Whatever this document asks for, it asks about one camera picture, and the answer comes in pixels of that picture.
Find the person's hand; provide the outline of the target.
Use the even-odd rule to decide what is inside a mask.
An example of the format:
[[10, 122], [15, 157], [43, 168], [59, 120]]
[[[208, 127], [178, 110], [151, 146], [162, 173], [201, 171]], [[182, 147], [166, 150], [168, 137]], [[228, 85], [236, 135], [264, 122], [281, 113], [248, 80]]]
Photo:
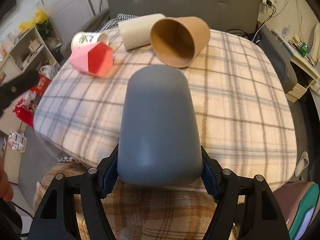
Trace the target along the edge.
[[0, 197], [5, 201], [9, 202], [13, 199], [14, 191], [12, 185], [8, 180], [8, 175], [4, 170], [3, 159], [1, 158], [0, 165]]

